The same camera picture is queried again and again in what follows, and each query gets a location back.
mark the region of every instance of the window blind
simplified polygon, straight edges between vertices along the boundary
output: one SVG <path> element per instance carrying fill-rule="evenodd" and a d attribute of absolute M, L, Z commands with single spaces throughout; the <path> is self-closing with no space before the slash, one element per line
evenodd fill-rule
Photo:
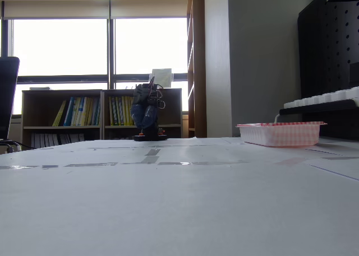
<path fill-rule="evenodd" d="M 4 18 L 108 18 L 109 2 L 105 0 L 5 1 Z"/>
<path fill-rule="evenodd" d="M 111 18 L 183 17 L 187 0 L 115 0 L 111 1 Z"/>

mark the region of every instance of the computer monitor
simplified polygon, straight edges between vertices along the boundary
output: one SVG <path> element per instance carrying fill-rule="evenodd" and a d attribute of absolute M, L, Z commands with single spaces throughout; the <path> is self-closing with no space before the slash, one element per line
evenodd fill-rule
<path fill-rule="evenodd" d="M 0 139 L 7 139 L 20 60 L 0 58 Z"/>

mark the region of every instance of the bright sky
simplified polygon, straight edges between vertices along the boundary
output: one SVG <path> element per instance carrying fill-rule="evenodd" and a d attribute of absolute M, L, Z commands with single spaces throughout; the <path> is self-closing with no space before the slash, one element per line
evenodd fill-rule
<path fill-rule="evenodd" d="M 116 20 L 116 73 L 151 73 L 153 68 L 187 72 L 186 18 Z M 14 56 L 19 76 L 104 75 L 107 73 L 106 20 L 15 20 Z M 22 90 L 106 89 L 106 83 L 17 85 L 13 113 L 21 113 Z M 118 83 L 117 89 L 134 83 Z M 183 110 L 188 110 L 187 82 L 182 88 Z"/>

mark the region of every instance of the black pegboard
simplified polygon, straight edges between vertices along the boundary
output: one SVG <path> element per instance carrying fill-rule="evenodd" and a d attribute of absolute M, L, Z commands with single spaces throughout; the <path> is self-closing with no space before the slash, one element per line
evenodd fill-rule
<path fill-rule="evenodd" d="M 359 62 L 359 0 L 314 0 L 299 15 L 302 98 L 349 89 Z"/>
<path fill-rule="evenodd" d="M 359 85 L 359 0 L 335 1 L 343 0 L 314 0 L 298 17 L 302 98 Z M 303 121 L 326 122 L 322 136 L 359 139 L 357 109 L 307 113 Z"/>

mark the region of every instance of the table surface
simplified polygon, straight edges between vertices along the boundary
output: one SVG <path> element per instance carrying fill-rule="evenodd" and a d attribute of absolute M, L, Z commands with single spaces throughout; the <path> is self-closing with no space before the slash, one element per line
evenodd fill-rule
<path fill-rule="evenodd" d="M 359 255 L 358 156 L 240 138 L 0 155 L 0 255 Z"/>

